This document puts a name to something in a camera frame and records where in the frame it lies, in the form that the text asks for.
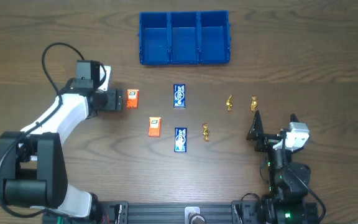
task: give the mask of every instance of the orange box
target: orange box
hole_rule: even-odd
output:
[[[127,108],[137,109],[139,104],[139,90],[127,90]]]
[[[161,118],[149,118],[149,137],[160,137],[161,134]]]

